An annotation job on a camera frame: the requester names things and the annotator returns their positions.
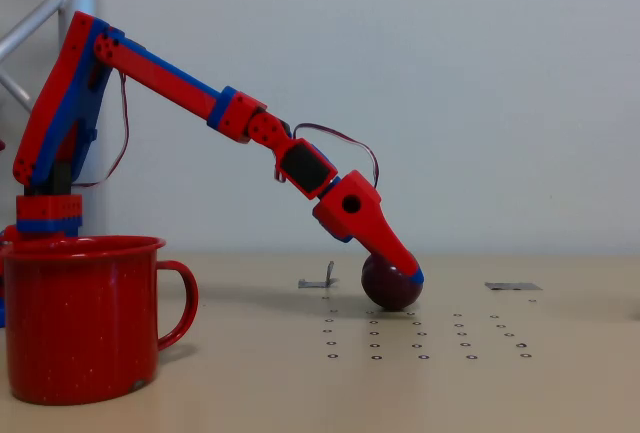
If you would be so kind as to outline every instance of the table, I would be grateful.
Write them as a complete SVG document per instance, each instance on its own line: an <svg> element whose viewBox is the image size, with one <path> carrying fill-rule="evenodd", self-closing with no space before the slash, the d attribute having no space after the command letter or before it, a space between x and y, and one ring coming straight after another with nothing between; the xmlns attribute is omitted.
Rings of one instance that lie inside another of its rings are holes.
<svg viewBox="0 0 640 433"><path fill-rule="evenodd" d="M25 404L9 393L0 333L0 431L640 428L640 258L422 257L419 303L386 313L359 285L364 255L161 257L192 268L200 305L189 333L161 353L157 379L98 404ZM324 279L329 260L336 285L298 289L301 278ZM492 291L486 281L542 290ZM184 294L170 272L158 289L164 332Z"/></svg>

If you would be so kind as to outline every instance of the dark red ball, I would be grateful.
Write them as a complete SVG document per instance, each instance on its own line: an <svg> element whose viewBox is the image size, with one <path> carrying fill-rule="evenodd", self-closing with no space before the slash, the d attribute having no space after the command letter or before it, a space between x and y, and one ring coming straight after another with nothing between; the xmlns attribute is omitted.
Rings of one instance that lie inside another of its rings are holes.
<svg viewBox="0 0 640 433"><path fill-rule="evenodd" d="M364 262L362 287L371 301L387 310L402 310L422 293L422 283L411 281L379 255L369 255Z"/></svg>

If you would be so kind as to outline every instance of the red enamel mug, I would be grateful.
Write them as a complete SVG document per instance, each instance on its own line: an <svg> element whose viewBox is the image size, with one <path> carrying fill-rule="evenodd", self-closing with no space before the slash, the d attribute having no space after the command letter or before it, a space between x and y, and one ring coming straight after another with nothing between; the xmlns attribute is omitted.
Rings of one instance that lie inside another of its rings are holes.
<svg viewBox="0 0 640 433"><path fill-rule="evenodd" d="M156 261L159 238L103 236L17 242L4 248L9 383L31 403L74 405L151 382L158 351L178 341L198 308L193 274ZM178 325L158 339L157 271L186 289Z"/></svg>

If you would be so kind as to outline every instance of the small metal plate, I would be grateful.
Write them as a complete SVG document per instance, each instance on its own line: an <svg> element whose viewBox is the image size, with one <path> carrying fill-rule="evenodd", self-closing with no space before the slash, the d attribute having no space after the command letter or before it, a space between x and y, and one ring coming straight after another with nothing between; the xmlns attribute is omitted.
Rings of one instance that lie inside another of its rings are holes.
<svg viewBox="0 0 640 433"><path fill-rule="evenodd" d="M324 281L307 281L303 278L302 280L298 280L298 288L329 288L338 281L338 278L331 278L333 265L333 261L330 261L327 265L327 276Z"/></svg>
<svg viewBox="0 0 640 433"><path fill-rule="evenodd" d="M489 283L485 282L485 286L490 290L542 290L539 286L534 285L533 283Z"/></svg>

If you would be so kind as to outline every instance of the robotic arm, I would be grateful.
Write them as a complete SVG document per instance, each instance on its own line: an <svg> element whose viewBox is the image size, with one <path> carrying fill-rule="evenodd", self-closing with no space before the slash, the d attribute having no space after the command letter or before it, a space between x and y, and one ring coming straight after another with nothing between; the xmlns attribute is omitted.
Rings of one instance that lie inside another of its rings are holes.
<svg viewBox="0 0 640 433"><path fill-rule="evenodd" d="M106 22L77 12L60 56L36 101L13 174L25 187L17 199L22 235L77 234L82 198L71 194L91 142L112 69L202 118L233 141L255 141L275 155L276 171L308 199L313 216L335 238L356 238L415 283L424 281L415 258L387 224L380 196L357 171L344 178L313 145L292 138L267 106L229 86L218 92L149 53Z"/></svg>

